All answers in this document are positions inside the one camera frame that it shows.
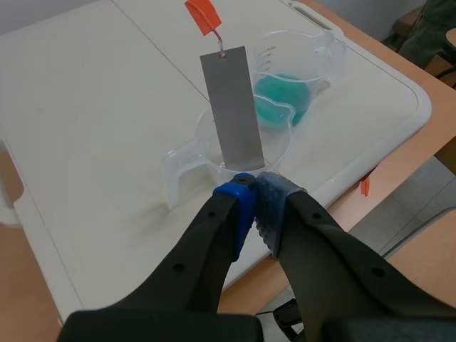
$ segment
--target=gray metal strip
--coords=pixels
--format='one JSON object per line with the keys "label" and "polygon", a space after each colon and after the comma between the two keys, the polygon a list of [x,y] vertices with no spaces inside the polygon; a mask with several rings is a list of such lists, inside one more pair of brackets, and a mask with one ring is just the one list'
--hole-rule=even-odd
{"label": "gray metal strip", "polygon": [[245,47],[200,56],[225,167],[252,171],[264,167]]}

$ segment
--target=white plastic tray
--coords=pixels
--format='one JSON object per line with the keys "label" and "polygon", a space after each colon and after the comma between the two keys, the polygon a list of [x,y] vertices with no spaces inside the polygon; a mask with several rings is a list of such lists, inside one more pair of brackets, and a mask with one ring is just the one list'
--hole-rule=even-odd
{"label": "white plastic tray", "polygon": [[[213,4],[226,47],[248,53],[269,31],[322,29],[279,0]],[[339,82],[296,126],[281,173],[328,205],[424,125],[430,101],[303,9],[349,50]],[[1,136],[25,187],[15,208],[63,319],[130,293],[210,196],[205,171],[192,172],[187,200],[168,212],[160,160],[209,105],[199,55],[216,48],[178,1],[102,0],[0,37]],[[266,254],[251,230],[227,282]]]}

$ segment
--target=blue gripper pad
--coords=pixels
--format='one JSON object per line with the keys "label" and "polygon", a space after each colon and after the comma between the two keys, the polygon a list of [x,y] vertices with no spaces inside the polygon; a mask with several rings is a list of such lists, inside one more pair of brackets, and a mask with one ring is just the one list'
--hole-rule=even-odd
{"label": "blue gripper pad", "polygon": [[260,173],[255,183],[257,189],[256,228],[272,252],[272,256],[277,258],[286,198],[295,192],[306,192],[306,190],[273,172]]}

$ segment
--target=gray floor tile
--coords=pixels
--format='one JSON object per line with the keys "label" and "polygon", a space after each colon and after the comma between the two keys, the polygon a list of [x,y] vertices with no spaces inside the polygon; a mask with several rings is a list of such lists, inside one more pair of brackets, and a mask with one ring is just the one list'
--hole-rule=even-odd
{"label": "gray floor tile", "polygon": [[432,157],[411,175],[393,196],[416,215],[436,194],[455,178],[437,158]]}
{"label": "gray floor tile", "polygon": [[276,298],[270,301],[261,311],[272,311],[274,309],[277,309],[280,305],[286,303],[292,298],[294,298],[294,294],[291,290],[291,287],[288,286]]}
{"label": "gray floor tile", "polygon": [[[291,287],[288,286],[276,298],[270,301],[260,312],[273,311],[292,298],[294,298],[294,294]],[[277,326],[272,313],[258,315],[257,317],[263,327],[263,336],[266,342],[286,342],[288,340]]]}
{"label": "gray floor tile", "polygon": [[409,233],[416,230],[423,224],[419,219],[413,217],[405,227],[403,227],[387,244],[380,250],[380,255],[384,255],[387,251],[393,248],[400,240],[404,239]]}
{"label": "gray floor tile", "polygon": [[418,213],[417,218],[425,222],[442,210],[454,206],[456,206],[456,178]]}
{"label": "gray floor tile", "polygon": [[263,328],[263,338],[266,342],[285,342],[288,338],[279,329],[272,313],[257,316]]}
{"label": "gray floor tile", "polygon": [[352,228],[350,234],[379,252],[412,218],[407,208],[389,196]]}

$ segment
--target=blue liquid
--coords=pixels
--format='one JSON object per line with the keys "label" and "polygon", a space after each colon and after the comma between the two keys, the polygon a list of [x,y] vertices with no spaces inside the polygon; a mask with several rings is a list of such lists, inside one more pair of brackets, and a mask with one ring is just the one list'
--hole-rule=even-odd
{"label": "blue liquid", "polygon": [[[299,78],[284,74],[278,74],[277,76],[289,80],[299,80]],[[256,83],[254,93],[276,102],[292,105],[296,111],[292,120],[293,125],[302,119],[311,102],[311,92],[304,82],[288,82],[269,75]],[[272,124],[281,125],[284,122],[284,117],[279,113],[279,111],[283,112],[281,108],[274,108],[272,105],[257,105],[256,111],[258,116]]]}

